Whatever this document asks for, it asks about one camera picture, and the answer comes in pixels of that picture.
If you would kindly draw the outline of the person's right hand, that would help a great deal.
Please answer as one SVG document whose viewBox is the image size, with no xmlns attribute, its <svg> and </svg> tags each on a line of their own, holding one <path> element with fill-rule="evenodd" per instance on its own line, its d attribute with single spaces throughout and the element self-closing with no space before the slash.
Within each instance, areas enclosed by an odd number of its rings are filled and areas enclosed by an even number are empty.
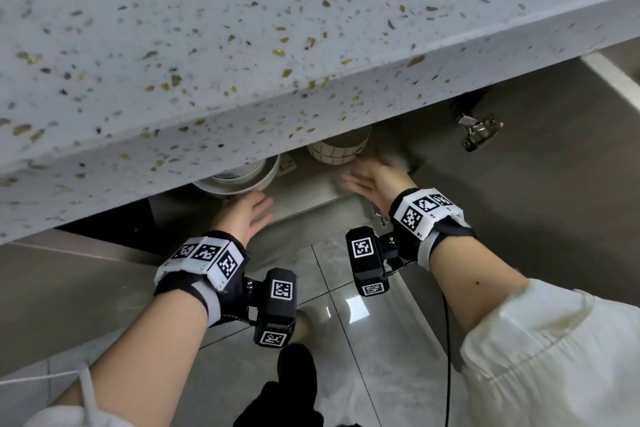
<svg viewBox="0 0 640 427">
<path fill-rule="evenodd" d="M 402 169 L 387 164 L 377 156 L 359 156 L 351 162 L 348 173 L 373 181 L 373 197 L 364 197 L 386 216 L 402 192 L 416 188 L 415 182 Z"/>
</svg>

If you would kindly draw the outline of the person's left hand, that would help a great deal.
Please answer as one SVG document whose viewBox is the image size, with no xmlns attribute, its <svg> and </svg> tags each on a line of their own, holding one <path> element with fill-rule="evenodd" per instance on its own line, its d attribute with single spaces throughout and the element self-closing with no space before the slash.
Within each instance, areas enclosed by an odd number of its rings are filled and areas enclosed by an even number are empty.
<svg viewBox="0 0 640 427">
<path fill-rule="evenodd" d="M 249 196 L 265 196 L 261 191 L 250 191 L 247 194 L 226 202 L 220 208 L 211 224 L 212 230 L 219 230 L 237 239 L 244 248 L 253 237 L 248 236 L 250 224 Z"/>
</svg>

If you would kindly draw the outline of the person's right forearm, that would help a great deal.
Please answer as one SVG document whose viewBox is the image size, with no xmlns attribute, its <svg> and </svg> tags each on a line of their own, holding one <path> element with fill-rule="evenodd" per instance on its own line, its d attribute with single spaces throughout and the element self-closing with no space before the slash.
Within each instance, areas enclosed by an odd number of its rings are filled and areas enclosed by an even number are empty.
<svg viewBox="0 0 640 427">
<path fill-rule="evenodd" d="M 467 334 L 529 279 L 474 237 L 447 237 L 429 258 L 429 266 L 454 317 Z"/>
</svg>

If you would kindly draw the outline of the person's left forearm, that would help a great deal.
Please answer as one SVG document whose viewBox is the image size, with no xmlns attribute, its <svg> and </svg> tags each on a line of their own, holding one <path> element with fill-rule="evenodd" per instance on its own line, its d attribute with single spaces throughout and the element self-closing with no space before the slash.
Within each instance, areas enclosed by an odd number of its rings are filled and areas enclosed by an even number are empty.
<svg viewBox="0 0 640 427">
<path fill-rule="evenodd" d="M 206 309 L 193 296 L 156 296 L 90 368 L 100 409 L 135 427 L 169 427 L 206 329 Z M 75 382 L 54 405 L 80 400 Z"/>
</svg>

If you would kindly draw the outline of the stack of beige cups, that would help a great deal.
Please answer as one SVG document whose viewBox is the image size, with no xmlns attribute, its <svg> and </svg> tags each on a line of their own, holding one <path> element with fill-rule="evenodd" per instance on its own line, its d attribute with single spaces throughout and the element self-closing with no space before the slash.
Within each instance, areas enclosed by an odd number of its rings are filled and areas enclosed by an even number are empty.
<svg viewBox="0 0 640 427">
<path fill-rule="evenodd" d="M 311 157 L 328 165 L 344 165 L 353 161 L 365 148 L 372 126 L 347 131 L 307 145 Z"/>
</svg>

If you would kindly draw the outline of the stack of white bowls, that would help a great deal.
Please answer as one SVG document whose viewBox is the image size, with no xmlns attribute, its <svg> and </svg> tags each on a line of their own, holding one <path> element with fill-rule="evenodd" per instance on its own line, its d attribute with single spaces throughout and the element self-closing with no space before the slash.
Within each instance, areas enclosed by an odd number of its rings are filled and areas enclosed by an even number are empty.
<svg viewBox="0 0 640 427">
<path fill-rule="evenodd" d="M 221 199 L 244 195 L 250 191 L 266 190 L 276 178 L 281 155 L 264 159 L 253 171 L 235 178 L 210 176 L 192 184 L 205 193 Z"/>
</svg>

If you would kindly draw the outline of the grey cabinet shelf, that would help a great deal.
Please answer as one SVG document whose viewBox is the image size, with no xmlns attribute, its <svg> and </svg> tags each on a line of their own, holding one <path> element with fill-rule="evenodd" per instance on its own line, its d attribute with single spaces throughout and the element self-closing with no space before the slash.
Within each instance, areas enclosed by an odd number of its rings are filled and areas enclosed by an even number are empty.
<svg viewBox="0 0 640 427">
<path fill-rule="evenodd" d="M 322 164 L 305 148 L 289 155 L 296 169 L 276 177 L 265 194 L 275 200 L 275 218 L 251 241 L 252 253 L 297 250 L 371 220 L 380 223 L 373 206 L 346 190 L 340 181 L 349 165 Z M 214 214 L 225 201 L 193 184 L 163 192 L 149 199 L 159 235 L 167 246 L 180 245 L 209 229 Z"/>
</svg>

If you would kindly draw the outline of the left marker wrist band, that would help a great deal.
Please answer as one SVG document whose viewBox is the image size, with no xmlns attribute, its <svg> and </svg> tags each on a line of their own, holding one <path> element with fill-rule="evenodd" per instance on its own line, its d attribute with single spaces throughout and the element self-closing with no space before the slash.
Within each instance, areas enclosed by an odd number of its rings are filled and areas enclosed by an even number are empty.
<svg viewBox="0 0 640 427">
<path fill-rule="evenodd" d="M 244 269 L 250 255 L 235 237 L 212 230 L 188 239 L 157 270 L 154 296 L 184 291 L 206 309 L 207 327 L 239 320 L 246 311 Z"/>
</svg>

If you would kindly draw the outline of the marker wrist band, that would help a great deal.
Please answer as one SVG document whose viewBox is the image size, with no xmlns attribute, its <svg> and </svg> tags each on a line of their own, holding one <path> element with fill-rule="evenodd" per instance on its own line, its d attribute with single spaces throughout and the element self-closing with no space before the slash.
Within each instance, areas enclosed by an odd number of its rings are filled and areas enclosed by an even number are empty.
<svg viewBox="0 0 640 427">
<path fill-rule="evenodd" d="M 244 269 L 250 255 L 235 237 L 212 230 L 188 239 L 157 270 L 154 296 L 184 291 L 206 309 L 207 327 L 239 320 L 246 311 Z"/>
<path fill-rule="evenodd" d="M 431 253 L 449 237 L 476 237 L 462 209 L 436 188 L 409 188 L 392 202 L 389 218 L 399 256 L 430 271 Z"/>
</svg>

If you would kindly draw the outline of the right marker wrist band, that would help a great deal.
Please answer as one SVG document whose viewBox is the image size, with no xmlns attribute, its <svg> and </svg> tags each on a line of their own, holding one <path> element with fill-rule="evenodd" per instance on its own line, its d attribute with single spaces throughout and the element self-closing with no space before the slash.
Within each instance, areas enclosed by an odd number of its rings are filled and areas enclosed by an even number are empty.
<svg viewBox="0 0 640 427">
<path fill-rule="evenodd" d="M 476 237 L 462 209 L 436 188 L 409 188 L 392 202 L 389 218 L 399 256 L 430 271 L 431 253 L 449 237 Z"/>
</svg>

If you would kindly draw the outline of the person's black shoe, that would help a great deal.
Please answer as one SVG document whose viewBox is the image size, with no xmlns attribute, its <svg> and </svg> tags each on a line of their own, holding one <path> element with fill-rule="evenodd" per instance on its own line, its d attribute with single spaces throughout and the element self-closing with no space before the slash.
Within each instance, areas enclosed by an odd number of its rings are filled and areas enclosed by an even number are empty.
<svg viewBox="0 0 640 427">
<path fill-rule="evenodd" d="M 324 416 L 315 409 L 317 372 L 308 347 L 289 344 L 283 348 L 277 375 L 277 381 L 264 384 L 233 427 L 323 427 Z"/>
</svg>

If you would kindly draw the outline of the grey cabinet door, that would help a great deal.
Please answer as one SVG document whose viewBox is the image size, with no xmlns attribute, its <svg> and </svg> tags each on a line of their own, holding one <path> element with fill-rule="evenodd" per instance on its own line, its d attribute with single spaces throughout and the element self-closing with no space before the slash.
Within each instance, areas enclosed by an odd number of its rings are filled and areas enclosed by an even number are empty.
<svg viewBox="0 0 640 427">
<path fill-rule="evenodd" d="M 380 123 L 419 187 L 523 275 L 640 307 L 640 37 L 495 84 L 504 127 L 471 153 L 449 101 Z"/>
<path fill-rule="evenodd" d="M 0 376 L 127 327 L 164 261 L 58 229 L 0 245 Z"/>
</svg>

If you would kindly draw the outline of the white left sleeve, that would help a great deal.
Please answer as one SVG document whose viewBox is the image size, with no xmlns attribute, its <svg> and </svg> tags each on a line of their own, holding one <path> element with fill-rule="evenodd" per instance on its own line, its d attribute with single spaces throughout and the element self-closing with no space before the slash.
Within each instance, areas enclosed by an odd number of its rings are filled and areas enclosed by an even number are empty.
<svg viewBox="0 0 640 427">
<path fill-rule="evenodd" d="M 51 405 L 30 417 L 23 427 L 135 427 L 131 422 L 100 409 L 89 366 L 78 374 L 81 390 L 79 405 Z"/>
</svg>

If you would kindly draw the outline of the white sleeve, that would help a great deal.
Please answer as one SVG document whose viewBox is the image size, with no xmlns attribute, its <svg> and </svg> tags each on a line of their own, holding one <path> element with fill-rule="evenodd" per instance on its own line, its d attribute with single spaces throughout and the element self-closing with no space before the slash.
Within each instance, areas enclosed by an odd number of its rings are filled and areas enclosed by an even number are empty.
<svg viewBox="0 0 640 427">
<path fill-rule="evenodd" d="M 81 390 L 79 405 L 51 405 L 30 417 L 23 427 L 135 427 L 131 422 L 100 409 L 89 366 L 78 374 Z"/>
<path fill-rule="evenodd" d="M 476 427 L 640 427 L 640 308 L 532 279 L 461 347 Z"/>
</svg>

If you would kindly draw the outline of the white right sleeve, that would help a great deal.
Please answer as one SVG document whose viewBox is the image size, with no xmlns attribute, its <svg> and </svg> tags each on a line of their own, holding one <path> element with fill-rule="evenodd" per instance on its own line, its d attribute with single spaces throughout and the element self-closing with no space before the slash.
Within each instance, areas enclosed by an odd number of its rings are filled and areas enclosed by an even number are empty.
<svg viewBox="0 0 640 427">
<path fill-rule="evenodd" d="M 532 279 L 461 347 L 476 427 L 640 427 L 640 308 Z"/>
</svg>

